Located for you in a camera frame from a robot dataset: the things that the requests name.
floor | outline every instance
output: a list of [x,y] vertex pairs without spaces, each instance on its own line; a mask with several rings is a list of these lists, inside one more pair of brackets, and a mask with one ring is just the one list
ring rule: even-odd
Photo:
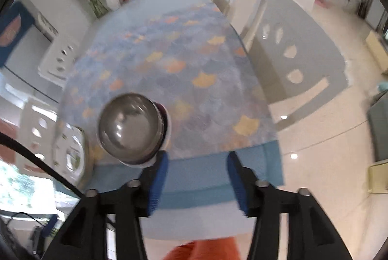
[[[370,31],[364,21],[335,7],[318,5],[314,6],[312,17],[343,54],[350,86],[309,117],[279,132],[285,179],[281,188],[309,188],[355,258],[370,208],[366,169],[372,164],[373,149],[366,111],[383,76],[364,44]],[[322,81],[299,96],[271,104],[274,121],[309,101],[325,86]],[[110,259],[116,258],[113,235],[110,232]],[[287,239],[287,219],[282,215],[279,259],[286,259]],[[242,259],[248,254],[250,240],[251,234],[237,236]],[[146,239],[148,258],[159,260],[181,243]]]

metal bowl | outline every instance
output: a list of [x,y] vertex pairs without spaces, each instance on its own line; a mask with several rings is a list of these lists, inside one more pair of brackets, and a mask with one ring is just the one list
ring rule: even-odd
[[98,140],[104,150],[128,165],[150,160],[160,148],[164,121],[147,97],[128,93],[114,98],[100,115]]

table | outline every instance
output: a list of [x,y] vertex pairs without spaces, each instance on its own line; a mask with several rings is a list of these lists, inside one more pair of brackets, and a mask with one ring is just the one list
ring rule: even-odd
[[98,145],[103,106],[119,94],[140,92],[167,108],[169,170],[158,210],[142,220],[150,238],[205,239],[252,230],[253,220],[238,210],[229,184],[230,150],[237,149],[259,178],[283,183],[276,131],[241,40],[213,3],[195,1],[172,12],[158,9],[141,25],[120,19],[131,18],[128,4],[117,13],[120,28],[112,28],[115,13],[100,23],[75,64],[58,113],[59,127],[70,123],[86,132],[95,167],[85,188],[103,192],[140,173]]

